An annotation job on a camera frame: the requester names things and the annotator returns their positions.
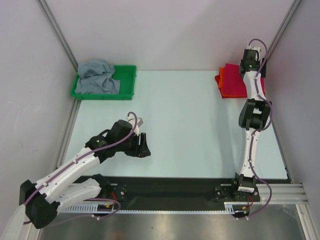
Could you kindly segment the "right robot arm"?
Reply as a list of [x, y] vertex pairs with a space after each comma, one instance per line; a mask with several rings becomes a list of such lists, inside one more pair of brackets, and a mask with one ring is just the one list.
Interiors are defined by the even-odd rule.
[[254, 162], [260, 131], [266, 127], [271, 107], [265, 101], [260, 61], [253, 57], [243, 57], [240, 74], [246, 87], [247, 100], [240, 112], [238, 125], [242, 129], [242, 149], [240, 167], [235, 175], [237, 184], [230, 188], [231, 196], [242, 201], [256, 187]]

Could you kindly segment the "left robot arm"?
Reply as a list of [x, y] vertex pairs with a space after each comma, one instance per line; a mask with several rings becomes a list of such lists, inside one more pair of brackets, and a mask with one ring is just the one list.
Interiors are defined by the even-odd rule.
[[20, 186], [19, 204], [25, 205], [28, 223], [36, 229], [49, 225], [64, 209], [89, 199], [114, 197], [110, 182], [94, 174], [82, 183], [75, 181], [87, 170], [102, 164], [116, 153], [145, 158], [151, 155], [146, 133], [140, 132], [140, 117], [118, 120], [90, 138], [70, 161], [36, 182], [26, 180]]

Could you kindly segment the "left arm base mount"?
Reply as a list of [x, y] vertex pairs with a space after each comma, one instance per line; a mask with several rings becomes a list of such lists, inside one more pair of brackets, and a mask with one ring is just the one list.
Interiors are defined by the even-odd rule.
[[98, 197], [102, 199], [113, 199], [118, 202], [125, 202], [127, 200], [127, 186], [120, 184], [104, 186], [101, 188]]

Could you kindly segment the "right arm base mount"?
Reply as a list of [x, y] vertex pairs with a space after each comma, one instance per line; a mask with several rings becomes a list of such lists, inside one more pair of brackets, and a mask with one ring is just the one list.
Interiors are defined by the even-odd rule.
[[213, 188], [214, 200], [216, 202], [247, 202], [253, 200], [253, 202], [259, 202], [261, 200], [258, 188], [254, 189], [254, 192], [237, 191], [231, 184], [216, 185]]

